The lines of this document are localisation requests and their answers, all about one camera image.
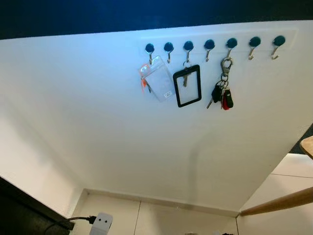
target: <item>baseboard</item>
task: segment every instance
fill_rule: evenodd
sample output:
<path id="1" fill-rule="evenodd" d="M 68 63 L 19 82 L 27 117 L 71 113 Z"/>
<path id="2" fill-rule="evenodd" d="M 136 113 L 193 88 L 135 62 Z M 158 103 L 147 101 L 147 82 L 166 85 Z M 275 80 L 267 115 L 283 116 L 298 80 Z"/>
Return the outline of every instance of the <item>baseboard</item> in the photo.
<path id="1" fill-rule="evenodd" d="M 84 201 L 90 194 L 103 195 L 107 197 L 119 198 L 119 199 L 124 199 L 124 200 L 146 202 L 146 203 L 151 203 L 151 204 L 156 204 L 156 205 L 175 207 L 175 208 L 180 208 L 184 210 L 204 212 L 204 213 L 216 214 L 216 215 L 222 215 L 222 216 L 228 216 L 228 217 L 236 217 L 239 214 L 239 211 L 230 211 L 230 210 L 225 210 L 225 209 L 220 209 L 220 208 L 212 208 L 212 207 L 206 207 L 202 205 L 192 205 L 192 204 L 186 204 L 183 202 L 177 202 L 177 201 L 172 201 L 172 200 L 164 200 L 160 198 L 143 197 L 139 195 L 129 195 L 129 194 L 118 193 L 118 192 L 109 192 L 109 191 L 101 191 L 101 190 L 85 188 L 82 192 L 81 197 L 79 198 L 79 201 L 77 203 L 77 207 L 74 211 L 73 216 L 76 216 L 77 214 L 79 214 L 79 211 Z"/>

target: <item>floor tile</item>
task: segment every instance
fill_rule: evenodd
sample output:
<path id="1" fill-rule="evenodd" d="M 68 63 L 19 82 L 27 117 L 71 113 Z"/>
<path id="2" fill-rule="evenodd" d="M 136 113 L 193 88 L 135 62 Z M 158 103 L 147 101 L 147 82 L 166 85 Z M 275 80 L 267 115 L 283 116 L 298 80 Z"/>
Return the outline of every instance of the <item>floor tile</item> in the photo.
<path id="1" fill-rule="evenodd" d="M 142 202 L 135 235 L 213 235 L 217 231 L 236 235 L 236 219 Z"/>
<path id="2" fill-rule="evenodd" d="M 140 202 L 90 194 L 82 205 L 79 215 L 98 215 L 99 212 L 111 214 L 113 223 L 109 235 L 133 235 Z M 91 225 L 77 220 L 73 235 L 88 235 Z"/>
<path id="3" fill-rule="evenodd" d="M 243 210 L 313 186 L 312 178 L 269 175 Z M 238 217 L 239 235 L 312 235 L 313 204 Z"/>
<path id="4" fill-rule="evenodd" d="M 313 178 L 313 160 L 305 154 L 287 154 L 272 174 Z"/>

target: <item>wall hook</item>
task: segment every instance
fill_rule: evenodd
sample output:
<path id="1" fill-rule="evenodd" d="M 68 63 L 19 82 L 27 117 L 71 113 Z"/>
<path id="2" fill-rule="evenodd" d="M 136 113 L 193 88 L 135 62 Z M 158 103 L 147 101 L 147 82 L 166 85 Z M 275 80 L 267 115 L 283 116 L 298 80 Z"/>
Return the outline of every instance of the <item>wall hook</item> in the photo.
<path id="1" fill-rule="evenodd" d="M 184 44 L 184 50 L 187 51 L 187 58 L 186 61 L 183 63 L 185 66 L 185 63 L 189 63 L 189 52 L 194 48 L 194 44 L 191 41 L 187 41 Z"/>
<path id="2" fill-rule="evenodd" d="M 149 54 L 149 63 L 152 64 L 152 53 L 155 51 L 153 44 L 149 43 L 146 45 L 146 52 Z"/>
<path id="3" fill-rule="evenodd" d="M 261 38 L 259 37 L 253 37 L 250 39 L 250 42 L 249 42 L 249 46 L 251 47 L 251 50 L 250 50 L 250 53 L 249 53 L 249 56 L 248 56 L 248 59 L 249 60 L 252 60 L 254 58 L 254 55 L 252 55 L 254 49 L 259 45 L 261 44 Z"/>
<path id="4" fill-rule="evenodd" d="M 174 50 L 173 44 L 172 43 L 166 43 L 164 45 L 164 50 L 167 52 L 168 54 L 168 59 L 167 62 L 170 63 L 171 62 L 171 52 Z"/>
<path id="5" fill-rule="evenodd" d="M 226 43 L 226 47 L 228 48 L 228 53 L 226 57 L 230 56 L 230 52 L 232 49 L 234 49 L 234 47 L 237 45 L 237 39 L 235 38 L 230 38 L 228 39 L 227 43 Z"/>
<path id="6" fill-rule="evenodd" d="M 282 36 L 282 35 L 277 36 L 277 37 L 273 40 L 273 45 L 274 45 L 275 48 L 274 48 L 272 54 L 270 55 L 271 58 L 272 58 L 272 60 L 276 60 L 276 59 L 279 57 L 279 55 L 274 56 L 274 54 L 275 54 L 275 52 L 277 51 L 277 49 L 278 49 L 282 44 L 285 43 L 285 41 L 286 41 L 286 39 L 285 39 L 285 37 Z"/>
<path id="7" fill-rule="evenodd" d="M 204 48 L 206 49 L 206 57 L 205 57 L 205 61 L 208 62 L 209 61 L 209 52 L 210 50 L 212 50 L 215 47 L 215 43 L 212 39 L 209 39 L 205 42 L 204 44 Z"/>

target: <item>black badge holder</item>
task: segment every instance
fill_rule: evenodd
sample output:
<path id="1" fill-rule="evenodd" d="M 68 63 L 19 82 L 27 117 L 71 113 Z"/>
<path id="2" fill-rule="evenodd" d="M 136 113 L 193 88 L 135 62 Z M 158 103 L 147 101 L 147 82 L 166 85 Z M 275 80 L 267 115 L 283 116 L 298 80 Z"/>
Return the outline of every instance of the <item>black badge holder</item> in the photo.
<path id="1" fill-rule="evenodd" d="M 198 85 L 198 98 L 197 99 L 194 99 L 194 100 L 190 100 L 186 103 L 181 103 L 180 102 L 180 97 L 179 97 L 179 89 L 178 89 L 178 84 L 177 84 L 177 79 L 179 77 L 184 77 L 186 75 L 189 75 L 193 72 L 196 72 L 197 73 L 197 85 Z M 177 105 L 178 107 L 184 107 L 186 105 L 189 105 L 189 104 L 192 104 L 192 103 L 195 103 L 199 100 L 201 100 L 201 80 L 200 80 L 200 66 L 199 65 L 194 65 L 194 66 L 191 66 L 191 67 L 188 67 L 188 68 L 185 68 L 181 71 L 178 71 L 176 73 L 174 73 L 173 75 L 173 80 L 174 80 L 174 87 L 175 87 L 175 92 L 176 92 L 176 98 L 177 98 Z"/>

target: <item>carabiner clip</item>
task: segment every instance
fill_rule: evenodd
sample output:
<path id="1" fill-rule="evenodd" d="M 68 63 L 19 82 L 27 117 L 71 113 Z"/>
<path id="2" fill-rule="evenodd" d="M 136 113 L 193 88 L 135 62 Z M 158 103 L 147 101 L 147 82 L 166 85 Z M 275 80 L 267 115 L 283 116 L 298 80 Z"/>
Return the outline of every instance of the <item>carabiner clip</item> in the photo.
<path id="1" fill-rule="evenodd" d="M 228 67 L 225 66 L 226 61 L 229 61 L 229 65 Z M 222 72 L 223 72 L 223 76 L 227 77 L 230 71 L 231 66 L 233 65 L 233 60 L 231 57 L 226 57 L 221 61 L 221 67 L 222 67 Z"/>

